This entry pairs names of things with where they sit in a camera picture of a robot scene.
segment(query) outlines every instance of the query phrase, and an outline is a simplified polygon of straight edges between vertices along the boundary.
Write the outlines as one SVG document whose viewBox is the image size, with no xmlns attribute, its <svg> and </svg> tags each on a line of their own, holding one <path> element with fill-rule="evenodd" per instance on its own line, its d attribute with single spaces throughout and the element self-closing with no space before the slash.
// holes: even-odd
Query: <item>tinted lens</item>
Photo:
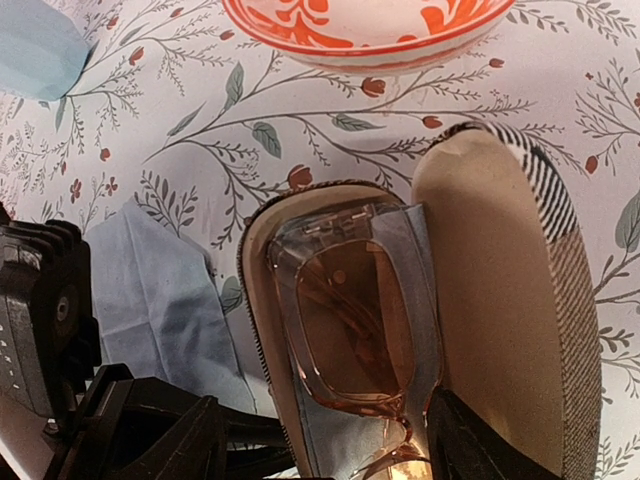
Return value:
<svg viewBox="0 0 640 480">
<path fill-rule="evenodd" d="M 384 250 L 364 240 L 330 247 L 300 270 L 297 293 L 311 356 L 331 390 L 371 402 L 403 393 L 413 344 Z"/>
</svg>

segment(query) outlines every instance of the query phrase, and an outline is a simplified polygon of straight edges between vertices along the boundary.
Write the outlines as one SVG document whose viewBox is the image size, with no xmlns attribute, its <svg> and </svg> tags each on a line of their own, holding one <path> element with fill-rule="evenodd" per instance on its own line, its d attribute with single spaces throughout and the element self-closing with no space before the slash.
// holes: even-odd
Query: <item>floral tablecloth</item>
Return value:
<svg viewBox="0 0 640 480">
<path fill-rule="evenodd" d="M 409 192 L 443 128 L 537 138 L 582 222 L 601 325 L 597 478 L 640 478 L 640 3 L 519 0 L 481 46 L 399 78 L 308 70 L 247 38 L 218 0 L 57 0 L 92 45 L 54 103 L 0 96 L 0 199 L 83 231 L 129 198 L 216 266 L 258 410 L 273 413 L 235 270 L 245 219 L 290 187 L 362 178 Z"/>
</svg>

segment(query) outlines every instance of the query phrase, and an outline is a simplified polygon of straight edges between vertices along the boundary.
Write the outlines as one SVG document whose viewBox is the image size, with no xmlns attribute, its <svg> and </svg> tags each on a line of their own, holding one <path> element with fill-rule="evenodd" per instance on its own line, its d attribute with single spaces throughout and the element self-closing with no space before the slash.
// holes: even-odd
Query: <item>red and white bowl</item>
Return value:
<svg viewBox="0 0 640 480">
<path fill-rule="evenodd" d="M 515 0 L 224 0 L 248 35 L 304 64 L 370 75 L 460 55 Z"/>
</svg>

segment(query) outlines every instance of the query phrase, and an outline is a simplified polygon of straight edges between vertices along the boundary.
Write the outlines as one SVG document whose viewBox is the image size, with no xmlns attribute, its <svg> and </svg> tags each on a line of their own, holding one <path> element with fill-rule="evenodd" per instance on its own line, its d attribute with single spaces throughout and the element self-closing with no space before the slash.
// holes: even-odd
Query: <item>blue cleaning cloth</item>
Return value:
<svg viewBox="0 0 640 480">
<path fill-rule="evenodd" d="M 203 254 L 132 200 L 86 240 L 103 362 L 255 412 Z"/>
</svg>

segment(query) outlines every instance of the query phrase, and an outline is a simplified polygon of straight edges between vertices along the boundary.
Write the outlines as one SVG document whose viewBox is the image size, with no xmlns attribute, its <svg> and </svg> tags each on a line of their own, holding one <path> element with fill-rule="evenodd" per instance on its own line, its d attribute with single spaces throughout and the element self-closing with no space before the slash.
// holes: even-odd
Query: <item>black and white striped fabric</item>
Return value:
<svg viewBox="0 0 640 480">
<path fill-rule="evenodd" d="M 547 243 L 577 227 L 569 193 L 558 171 L 544 150 L 526 134 L 499 123 L 464 122 L 449 128 L 430 148 L 465 130 L 483 130 L 495 135 L 518 159 L 533 189 Z"/>
</svg>

